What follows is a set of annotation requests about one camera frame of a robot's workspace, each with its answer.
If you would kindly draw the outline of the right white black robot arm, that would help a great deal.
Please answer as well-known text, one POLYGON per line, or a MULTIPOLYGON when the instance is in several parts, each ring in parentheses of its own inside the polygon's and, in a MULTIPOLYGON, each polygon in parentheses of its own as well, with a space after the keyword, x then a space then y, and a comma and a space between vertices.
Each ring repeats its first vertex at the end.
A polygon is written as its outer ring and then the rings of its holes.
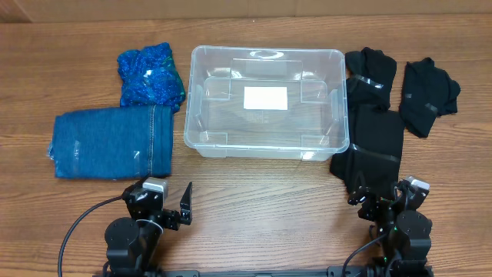
POLYGON ((427 265, 432 221, 417 210, 428 194, 428 187, 405 180, 394 186, 393 200, 366 188, 353 192, 348 203, 361 204, 358 216, 374 223, 370 229, 376 230, 376 236, 349 255, 340 275, 354 273, 348 268, 352 258, 372 245, 379 245, 383 255, 366 265, 361 270, 362 276, 432 276, 432 269, 427 265))

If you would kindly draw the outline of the blue denim jeans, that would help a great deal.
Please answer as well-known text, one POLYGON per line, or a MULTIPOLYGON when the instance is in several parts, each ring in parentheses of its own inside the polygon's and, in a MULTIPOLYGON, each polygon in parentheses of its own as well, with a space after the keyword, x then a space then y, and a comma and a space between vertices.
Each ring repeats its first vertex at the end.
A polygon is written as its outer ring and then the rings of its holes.
POLYGON ((67 112, 55 118, 49 156, 60 179, 171 174, 173 111, 162 105, 67 112))

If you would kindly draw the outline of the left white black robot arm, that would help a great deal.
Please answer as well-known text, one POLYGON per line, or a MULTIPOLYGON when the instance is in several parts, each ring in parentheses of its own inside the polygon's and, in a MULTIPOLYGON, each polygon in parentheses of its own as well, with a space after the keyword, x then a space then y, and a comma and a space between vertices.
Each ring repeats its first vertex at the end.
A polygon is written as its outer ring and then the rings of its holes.
POLYGON ((152 262, 159 240, 166 229, 179 230, 192 222, 192 184, 188 184, 180 209, 164 208, 168 183, 148 177, 127 187, 121 199, 129 216, 114 220, 105 230, 107 263, 105 276, 163 276, 152 262))

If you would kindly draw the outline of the small black garment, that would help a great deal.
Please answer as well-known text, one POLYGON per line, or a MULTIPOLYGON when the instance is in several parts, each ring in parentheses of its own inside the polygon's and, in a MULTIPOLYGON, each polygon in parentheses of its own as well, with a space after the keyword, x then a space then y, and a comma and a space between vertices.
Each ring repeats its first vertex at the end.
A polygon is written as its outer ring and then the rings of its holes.
POLYGON ((405 65, 399 113, 406 128, 427 138, 435 120, 457 113, 460 85, 430 57, 405 65))

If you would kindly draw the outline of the large black garment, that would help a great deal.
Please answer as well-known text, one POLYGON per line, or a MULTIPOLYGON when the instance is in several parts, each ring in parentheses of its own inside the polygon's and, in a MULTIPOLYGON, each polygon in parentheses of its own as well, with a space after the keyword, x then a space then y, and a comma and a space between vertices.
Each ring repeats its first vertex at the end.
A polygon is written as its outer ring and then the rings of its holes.
POLYGON ((345 54, 349 146, 331 158, 330 172, 349 193, 366 187, 392 199, 404 141, 404 123, 390 110, 397 63, 381 50, 365 47, 345 54))

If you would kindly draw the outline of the blue sparkly garment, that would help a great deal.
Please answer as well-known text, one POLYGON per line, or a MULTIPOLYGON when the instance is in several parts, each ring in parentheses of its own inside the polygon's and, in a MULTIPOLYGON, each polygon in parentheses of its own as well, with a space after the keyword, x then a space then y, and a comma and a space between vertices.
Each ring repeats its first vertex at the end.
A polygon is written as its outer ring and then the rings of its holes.
POLYGON ((121 106, 163 105, 173 113, 180 110, 186 91, 167 42, 127 50, 117 63, 121 106))

